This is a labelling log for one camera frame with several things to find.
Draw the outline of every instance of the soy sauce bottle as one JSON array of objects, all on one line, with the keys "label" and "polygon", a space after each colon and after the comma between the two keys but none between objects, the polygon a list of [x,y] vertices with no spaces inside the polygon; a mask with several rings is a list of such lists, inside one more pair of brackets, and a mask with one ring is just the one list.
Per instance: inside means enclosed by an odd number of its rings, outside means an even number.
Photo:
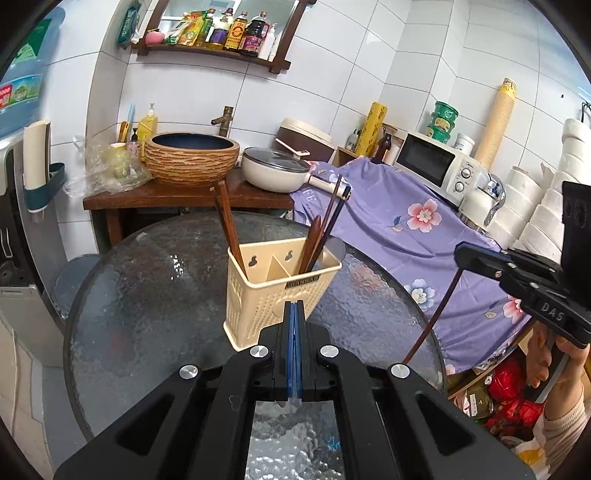
[{"label": "soy sauce bottle", "polygon": [[258,56],[258,50],[261,47],[263,38],[265,38],[268,29],[267,12],[261,12],[258,17],[252,19],[251,23],[244,31],[244,36],[240,42],[238,53],[249,55],[251,57]]}]

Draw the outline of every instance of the white pan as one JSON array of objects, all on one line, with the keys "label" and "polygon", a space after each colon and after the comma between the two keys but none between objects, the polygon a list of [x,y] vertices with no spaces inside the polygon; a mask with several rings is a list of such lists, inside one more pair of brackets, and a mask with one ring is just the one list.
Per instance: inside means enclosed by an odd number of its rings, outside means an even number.
[{"label": "white pan", "polygon": [[[247,148],[242,155],[242,173],[248,183],[263,190],[291,193],[310,185],[333,193],[335,186],[312,175],[311,166],[304,160],[270,148]],[[337,195],[343,196],[346,185],[341,182]]]}]

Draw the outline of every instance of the screw head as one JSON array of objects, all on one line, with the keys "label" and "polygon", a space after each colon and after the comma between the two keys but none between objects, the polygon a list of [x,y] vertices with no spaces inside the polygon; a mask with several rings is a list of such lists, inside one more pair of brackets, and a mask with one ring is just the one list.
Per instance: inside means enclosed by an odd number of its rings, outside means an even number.
[{"label": "screw head", "polygon": [[410,375],[410,369],[404,364],[392,365],[390,373],[397,378],[407,378]]},{"label": "screw head", "polygon": [[251,355],[254,358],[263,358],[269,354],[269,349],[265,345],[255,345],[251,348]]},{"label": "screw head", "polygon": [[339,354],[339,349],[334,345],[324,345],[320,349],[320,354],[326,358],[334,358]]},{"label": "screw head", "polygon": [[192,378],[195,378],[198,373],[199,369],[195,365],[185,365],[181,368],[181,370],[178,371],[178,374],[181,376],[181,378],[184,378],[185,380],[191,380]]}]

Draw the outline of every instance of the pink flower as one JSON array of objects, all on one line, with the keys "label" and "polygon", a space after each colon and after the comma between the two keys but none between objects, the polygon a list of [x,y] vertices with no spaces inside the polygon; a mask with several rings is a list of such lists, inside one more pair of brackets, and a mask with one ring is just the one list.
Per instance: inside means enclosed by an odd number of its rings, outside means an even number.
[{"label": "pink flower", "polygon": [[508,319],[512,319],[513,325],[519,323],[525,315],[524,311],[521,310],[521,300],[512,297],[511,295],[507,295],[509,301],[503,305],[503,314]]},{"label": "pink flower", "polygon": [[419,229],[423,233],[429,233],[431,228],[441,223],[441,215],[437,213],[437,203],[428,199],[424,205],[413,203],[408,207],[408,214],[411,219],[407,222],[411,230]]}]

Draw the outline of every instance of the yellow soap bottle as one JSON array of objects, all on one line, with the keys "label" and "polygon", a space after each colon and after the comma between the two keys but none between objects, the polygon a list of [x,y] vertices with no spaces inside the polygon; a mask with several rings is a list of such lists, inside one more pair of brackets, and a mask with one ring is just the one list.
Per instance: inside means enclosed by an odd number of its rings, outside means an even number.
[{"label": "yellow soap bottle", "polygon": [[154,104],[151,103],[148,115],[143,117],[138,125],[139,158],[141,161],[145,161],[146,142],[156,134],[157,129],[158,117],[154,113]]}]

